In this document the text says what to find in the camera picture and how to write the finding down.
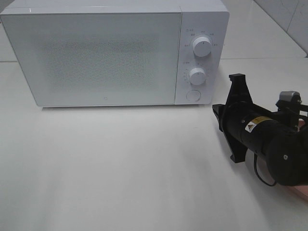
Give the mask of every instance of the white table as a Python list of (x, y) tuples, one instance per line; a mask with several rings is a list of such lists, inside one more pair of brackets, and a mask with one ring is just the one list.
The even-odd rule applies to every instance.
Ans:
[[(230, 20), (222, 59), (306, 57), (253, 0), (223, 2), (230, 11)], [(0, 24), (0, 62), (3, 61), (16, 61), (16, 57)]]
[[(0, 230), (306, 231), (308, 204), (234, 164), (211, 105), (41, 109), (17, 63), (0, 64)], [(308, 60), (222, 60), (255, 103), (308, 103)]]

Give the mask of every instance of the microwave control panel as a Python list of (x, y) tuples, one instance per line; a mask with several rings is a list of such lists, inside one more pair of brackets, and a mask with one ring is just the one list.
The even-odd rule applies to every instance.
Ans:
[(208, 104), (229, 12), (183, 12), (175, 104)]

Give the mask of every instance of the white wall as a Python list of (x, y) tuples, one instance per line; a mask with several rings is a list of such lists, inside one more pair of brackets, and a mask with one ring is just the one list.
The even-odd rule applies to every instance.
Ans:
[(308, 53), (308, 0), (255, 0)]

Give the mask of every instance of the white knob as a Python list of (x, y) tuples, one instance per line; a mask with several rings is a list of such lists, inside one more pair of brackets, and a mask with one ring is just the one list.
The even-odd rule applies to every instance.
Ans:
[(201, 85), (205, 82), (205, 71), (202, 68), (194, 68), (188, 74), (189, 81), (193, 85)]
[(192, 47), (193, 47), (193, 52), (196, 56), (205, 57), (211, 53), (212, 43), (208, 37), (202, 36), (196, 38), (193, 41)]

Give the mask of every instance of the yellow warning sticker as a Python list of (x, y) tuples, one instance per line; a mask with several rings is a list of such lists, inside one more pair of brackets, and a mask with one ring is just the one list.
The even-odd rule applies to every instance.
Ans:
[(266, 121), (266, 120), (271, 120), (271, 118), (268, 118), (266, 116), (259, 116), (257, 118), (254, 118), (252, 121), (250, 121), (246, 127), (245, 127), (245, 130), (248, 131), (248, 132), (252, 132), (252, 130), (259, 124), (259, 123), (262, 123), (263, 121)]

